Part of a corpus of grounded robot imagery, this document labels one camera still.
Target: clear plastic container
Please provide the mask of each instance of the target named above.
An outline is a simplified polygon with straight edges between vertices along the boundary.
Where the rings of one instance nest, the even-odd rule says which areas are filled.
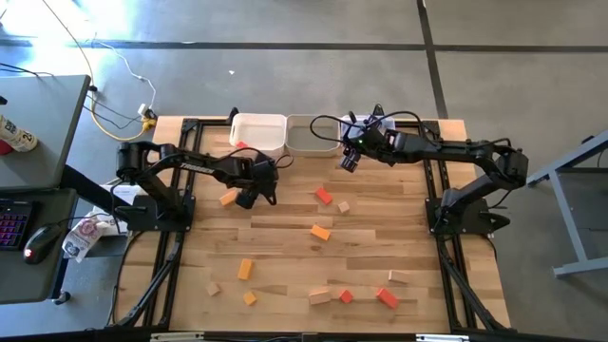
[[[286,146],[292,156],[334,157],[339,142],[318,139],[311,132],[311,121],[316,115],[290,115],[287,117]],[[321,137],[340,139],[339,122],[320,119],[314,123],[314,132]]]
[[[246,143],[277,159],[283,155],[286,126],[283,115],[238,113],[232,120],[230,144]]]
[[[366,119],[368,119],[369,117],[370,117],[369,115],[357,115],[356,116],[357,122],[354,123],[354,124],[363,126],[364,125],[363,121],[366,120]],[[342,119],[342,121],[345,121],[347,123],[351,122],[351,117],[349,117],[348,115],[343,116],[341,119]],[[386,119],[383,119],[380,122],[380,127],[384,128],[384,129],[393,129],[394,130],[396,128],[395,120],[392,117],[388,117]],[[344,134],[346,133],[346,131],[347,131],[348,128],[349,128],[348,125],[343,124],[343,123],[340,124],[340,137],[344,136]],[[359,132],[360,132],[359,128],[353,127],[351,129],[351,131],[349,132],[349,138],[358,136]]]

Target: wooden table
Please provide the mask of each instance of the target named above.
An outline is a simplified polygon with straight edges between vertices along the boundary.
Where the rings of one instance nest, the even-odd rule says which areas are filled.
[[[154,143],[178,144],[183,117],[161,117]],[[460,120],[441,120],[442,137],[464,140]],[[201,151],[221,156],[234,150],[228,127],[207,127]],[[427,234],[427,197],[421,163],[389,167],[362,158],[354,174],[337,165],[339,157],[296,158],[280,170],[277,206],[260,197],[252,210],[222,208],[225,185],[198,175],[197,208],[181,257],[171,330],[296,331],[341,333],[445,333],[446,304],[433,237]],[[452,186],[475,179],[471,164],[447,164]],[[169,181],[171,174],[161,174]],[[319,186],[333,195],[323,205],[314,196]],[[337,204],[351,205],[340,215]],[[332,231],[324,242],[309,233],[316,223]],[[122,317],[147,287],[159,234],[146,233],[133,245],[123,270],[117,314]],[[462,236],[469,282],[504,325],[509,325],[493,251],[481,237]],[[237,279],[245,257],[254,260],[249,281]],[[388,282],[389,270],[409,275],[407,284]],[[209,296],[214,281],[221,293]],[[351,304],[339,300],[310,306],[308,292],[327,287],[337,299],[343,289]],[[400,300],[396,311],[375,299],[387,287]],[[243,294],[253,291],[248,307]],[[160,298],[164,298],[164,287]],[[460,292],[459,317],[465,322]],[[163,300],[157,304],[157,317]]]

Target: gray desk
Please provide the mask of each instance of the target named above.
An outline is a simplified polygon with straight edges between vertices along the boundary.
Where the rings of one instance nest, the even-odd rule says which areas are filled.
[[[73,216],[76,191],[71,189],[36,191],[30,194],[0,195],[3,199],[35,200],[37,202],[29,232],[40,226]],[[62,223],[67,234],[69,222]],[[63,283],[67,260],[63,260],[61,243],[55,243],[51,253],[41,263],[28,265],[22,251],[0,252],[0,304],[24,303],[56,298]]]
[[[0,95],[9,101],[0,113],[39,141],[31,152],[0,158],[0,189],[59,185],[89,83],[85,75],[0,78]]]

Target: gray metal frame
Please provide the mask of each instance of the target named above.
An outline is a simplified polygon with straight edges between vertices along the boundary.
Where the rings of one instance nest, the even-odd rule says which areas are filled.
[[[569,169],[569,172],[576,172],[574,166],[586,161],[590,157],[595,156],[597,153],[606,148],[608,148],[608,130],[583,143],[574,151],[546,165],[541,170],[527,178],[527,185],[530,187],[538,184],[541,181],[551,181],[555,196],[558,200],[558,205],[560,206],[561,215],[563,216],[566,228],[568,229],[568,235],[572,240],[572,245],[577,254],[577,259],[579,260],[577,262],[562,265],[561,267],[554,267],[553,273],[556,277],[600,269],[608,269],[608,257],[594,259],[589,259],[587,257],[585,249],[582,245],[582,241],[580,240],[577,224],[575,223],[572,215],[572,206],[568,204],[568,200],[564,194],[559,177],[559,172],[561,170]]]

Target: red block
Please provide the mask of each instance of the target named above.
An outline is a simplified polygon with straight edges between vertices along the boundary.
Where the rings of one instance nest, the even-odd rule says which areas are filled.
[[[387,289],[380,289],[380,291],[378,291],[378,293],[376,294],[376,297],[392,309],[397,309],[397,307],[399,306],[399,301],[397,300],[397,298],[395,298],[395,296],[392,295],[392,293],[390,293]]]
[[[352,301],[352,294],[349,290],[344,290],[342,291],[342,293],[340,294],[340,300],[342,300],[343,302],[349,304]]]
[[[325,205],[328,205],[332,202],[332,195],[328,194],[322,186],[316,189],[314,194],[319,197],[319,199],[322,200]]]

